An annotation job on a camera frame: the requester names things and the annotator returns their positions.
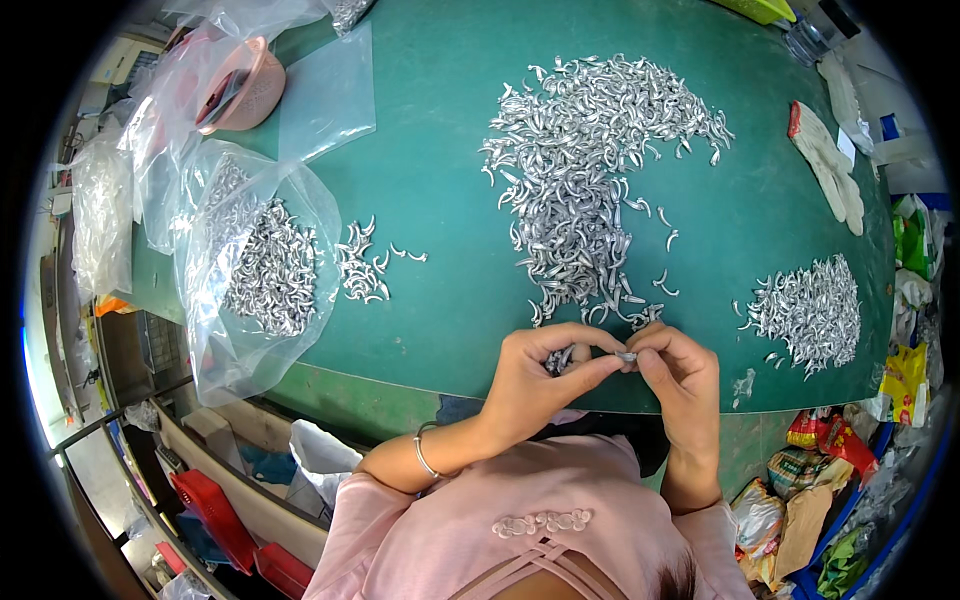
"bracelet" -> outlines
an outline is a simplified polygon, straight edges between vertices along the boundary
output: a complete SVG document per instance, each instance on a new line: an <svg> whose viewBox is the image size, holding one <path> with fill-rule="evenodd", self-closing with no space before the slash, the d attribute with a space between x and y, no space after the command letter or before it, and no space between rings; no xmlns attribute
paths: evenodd
<svg viewBox="0 0 960 600"><path fill-rule="evenodd" d="M423 458L423 450L420 449L420 442L423 440L423 430L427 427L439 427L440 424L434 420L429 420L420 426L420 429L417 430L417 435L414 436L414 449L417 451L417 460L420 461L420 466L423 467L423 470L428 472L431 477L434 479L453 479L460 474L460 471L453 473L452 475L444 475L439 471L433 470L429 465L426 464L426 460Z"/></svg>

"pink plastic colander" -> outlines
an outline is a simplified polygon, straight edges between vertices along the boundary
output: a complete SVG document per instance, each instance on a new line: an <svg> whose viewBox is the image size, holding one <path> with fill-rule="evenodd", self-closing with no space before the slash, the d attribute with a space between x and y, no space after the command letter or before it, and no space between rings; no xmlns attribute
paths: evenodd
<svg viewBox="0 0 960 600"><path fill-rule="evenodd" d="M224 77L236 69L247 68L252 53L250 76L224 113L215 122L200 128L203 135L210 135L217 130L241 132L254 128L270 115L280 100L283 87L287 83L287 74L280 61L267 50L267 38L260 36L248 39L247 46L249 50L237 48L227 57L210 79L206 92L200 97L202 107Z"/></svg>

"green workbench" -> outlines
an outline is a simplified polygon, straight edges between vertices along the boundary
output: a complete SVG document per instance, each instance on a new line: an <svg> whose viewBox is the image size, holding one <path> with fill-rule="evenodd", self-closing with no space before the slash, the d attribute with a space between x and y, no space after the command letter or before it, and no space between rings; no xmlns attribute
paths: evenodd
<svg viewBox="0 0 960 600"><path fill-rule="evenodd" d="M309 390L304 371L338 372L404 388L483 397L492 381L499 344L530 326L527 299L539 289L514 263L508 227L494 189L480 172L476 150L491 130L502 82L518 85L528 64L622 52L669 65L709 108L721 108L736 134L716 167L711 148L691 140L692 156L648 160L628 173L632 194L662 205L680 231L671 253L669 229L656 216L625 209L623 227L634 235L624 270L634 292L663 302L663 319L712 348L720 357L721 409L761 412L836 404L876 392L886 353L894 280L893 234L885 186L869 160L857 157L854 175L865 205L864 235L837 223L801 154L786 137L791 101L813 108L832 132L826 86L813 69L789 57L780 33L701 0L539 1L482 3L381 0L367 17L373 32L376 132L319 157L310 167L337 199L344 232L376 215L374 246L390 242L428 252L426 263L391 261L384 281L392 299L369 305L341 297L320 341L300 358L283 387ZM276 55L285 65L334 38L329 19L284 33ZM220 133L276 157L280 107L249 132ZM169 257L149 251L142 231L134 244L134 304L182 323ZM803 369L764 364L783 342L738 331L744 319L731 309L753 298L755 278L809 268L814 258L842 252L859 284L862 329L856 359L818 372L803 383ZM669 298L650 281L669 269ZM157 284L154 286L154 273ZM568 305L555 322L579 320ZM604 324L626 339L627 324ZM733 383L756 371L750 396L734 397ZM615 373L574 406L621 412L657 412L656 399L634 374Z"/></svg>

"pink blouse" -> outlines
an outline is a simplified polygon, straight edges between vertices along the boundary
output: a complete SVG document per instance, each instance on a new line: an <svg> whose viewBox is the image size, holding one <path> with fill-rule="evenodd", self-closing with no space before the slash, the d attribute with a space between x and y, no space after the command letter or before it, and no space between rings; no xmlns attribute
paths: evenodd
<svg viewBox="0 0 960 600"><path fill-rule="evenodd" d="M449 598L501 563L508 564L471 598L489 598L541 568L586 598L606 597L562 556L566 549L585 555L628 598L657 597L660 568L676 567L685 552L697 565L698 599L753 598L733 556L735 535L723 501L671 518L660 495L640 483L622 436L524 442L420 499L367 473L351 475L337 491L303 599Z"/></svg>

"white work glove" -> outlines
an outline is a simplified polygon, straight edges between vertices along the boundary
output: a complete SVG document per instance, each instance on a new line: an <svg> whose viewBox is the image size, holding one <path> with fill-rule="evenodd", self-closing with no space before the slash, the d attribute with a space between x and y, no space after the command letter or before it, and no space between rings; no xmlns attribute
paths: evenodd
<svg viewBox="0 0 960 600"><path fill-rule="evenodd" d="M853 164L837 150L827 126L813 110L794 101L787 136L810 163L837 221L846 221L853 235L863 235L863 201L850 176Z"/></svg>

